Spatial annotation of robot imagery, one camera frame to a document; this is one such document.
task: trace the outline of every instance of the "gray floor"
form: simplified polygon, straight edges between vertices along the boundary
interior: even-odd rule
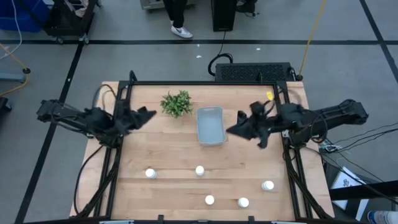
[[[195,39],[222,39],[223,33],[211,28],[209,0],[186,11],[186,26]],[[395,0],[367,1],[386,40],[398,40]],[[164,10],[148,14],[138,1],[103,0],[90,30],[91,40],[174,40]],[[256,19],[236,15],[234,31],[227,39],[305,40],[319,12],[318,0],[260,0]],[[23,33],[24,39],[45,40],[44,33]],[[16,40],[15,32],[0,31],[0,40]],[[357,0],[328,1],[325,14],[314,36],[317,40],[376,40]],[[398,60],[398,46],[388,46]],[[220,45],[88,45],[84,46],[67,103],[87,107],[102,81],[127,79],[134,70],[139,80],[212,80],[208,62]],[[29,84],[8,95],[14,109],[0,125],[0,223],[15,220],[27,184],[42,147],[48,124],[36,120],[42,99],[58,98],[76,45],[27,45],[16,52],[32,69]],[[298,71],[304,45],[225,45],[235,62],[290,62]],[[20,73],[11,58],[0,61],[0,71]],[[362,126],[343,126],[331,130],[332,141],[362,133],[384,124],[395,123],[398,110],[398,84],[378,45],[313,45],[310,47],[304,84],[310,107],[335,105],[347,98],[363,103],[369,113]],[[0,83],[3,92],[15,83]],[[397,134],[387,134],[345,153],[382,180],[396,180],[398,174]],[[343,146],[352,141],[341,143]],[[86,139],[57,128],[50,151],[26,216],[27,222],[67,218],[73,186],[80,168]],[[339,164],[364,176],[352,164]]]

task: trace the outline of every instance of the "green plant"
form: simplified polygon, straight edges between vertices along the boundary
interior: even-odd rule
[[[184,113],[192,114],[192,104],[190,103],[190,97],[188,91],[180,90],[178,95],[172,96],[170,92],[163,96],[165,100],[160,102],[163,107],[163,112],[173,116],[173,118],[178,118]]]

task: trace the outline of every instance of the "small white bottle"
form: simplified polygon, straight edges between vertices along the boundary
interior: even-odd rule
[[[247,198],[239,198],[238,205],[241,208],[246,208],[249,206],[249,200]]]
[[[205,175],[205,168],[203,168],[203,166],[197,166],[195,172],[198,177],[203,177]]]
[[[156,173],[156,171],[155,171],[154,169],[147,169],[147,170],[145,171],[145,175],[146,175],[148,178],[150,178],[150,179],[154,179],[154,178],[156,178],[157,173]]]
[[[263,190],[272,190],[274,188],[274,183],[272,181],[267,180],[261,184],[261,188]]]
[[[212,195],[207,195],[205,198],[205,202],[208,205],[213,205],[214,204],[214,197]]]

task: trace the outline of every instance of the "yellow object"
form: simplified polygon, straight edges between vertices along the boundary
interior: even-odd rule
[[[315,33],[316,29],[318,28],[318,23],[319,23],[319,20],[321,19],[322,15],[323,15],[323,11],[325,10],[325,6],[326,6],[326,0],[323,0],[322,6],[321,6],[321,11],[319,12],[319,15],[318,15],[317,20],[315,21],[315,24],[313,25],[310,38],[309,38],[309,40],[307,42],[307,46],[305,47],[305,53],[304,53],[303,62],[301,64],[300,72],[298,73],[299,75],[302,75],[305,62],[307,61],[308,48],[309,48],[309,46],[311,44],[312,36]]]
[[[0,47],[1,47],[5,52],[7,52],[7,54],[9,54],[16,62],[18,62],[24,69],[27,69],[26,65],[24,65],[17,57],[15,57],[15,55],[14,55],[13,53],[11,53],[10,51],[8,51],[7,48],[5,48],[5,47],[3,46],[3,44],[0,44]],[[11,92],[13,92],[13,91],[16,91],[16,90],[18,90],[18,89],[20,89],[20,88],[26,86],[28,80],[29,80],[29,74],[26,74],[26,79],[25,79],[25,81],[23,82],[23,84],[21,84],[21,85],[15,87],[15,88],[13,88],[13,89],[11,89],[11,90],[5,91],[4,93],[1,93],[0,96],[4,96],[4,95],[6,95],[6,94],[8,94],[8,93],[11,93]]]
[[[274,100],[274,94],[272,92],[267,92],[268,100]]]

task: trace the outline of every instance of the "wooden tabletop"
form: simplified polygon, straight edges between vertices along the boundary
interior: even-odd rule
[[[117,90],[117,82],[106,83]],[[288,83],[288,88],[291,102],[308,107],[302,83]],[[179,90],[187,90],[192,97],[193,114],[177,119],[162,114],[162,96]],[[98,106],[104,96],[106,111],[112,113],[114,98],[110,93],[103,95],[105,91],[103,88],[100,93]],[[264,150],[256,146],[257,139],[247,141],[230,134],[222,146],[203,147],[198,142],[198,108],[222,107],[227,128],[236,123],[238,110],[251,114],[252,102],[266,101],[268,91],[272,91],[271,86],[134,86],[132,109],[146,106],[158,113],[142,129],[124,137],[112,219],[156,220],[164,215],[165,220],[248,220],[252,215],[257,221],[294,220],[280,134],[271,134]],[[98,146],[96,140],[89,140],[85,159]],[[317,149],[313,142],[307,146]],[[104,152],[89,161],[81,175],[77,200],[80,210],[98,188]],[[302,162],[309,191],[334,216],[320,156],[302,150]],[[196,166],[205,168],[203,177],[195,175]],[[156,179],[145,176],[148,168],[157,171]],[[266,180],[273,181],[273,190],[261,189]],[[302,196],[298,194],[304,217]],[[214,196],[213,205],[205,203],[207,195]],[[241,197],[249,199],[247,208],[238,206]]]

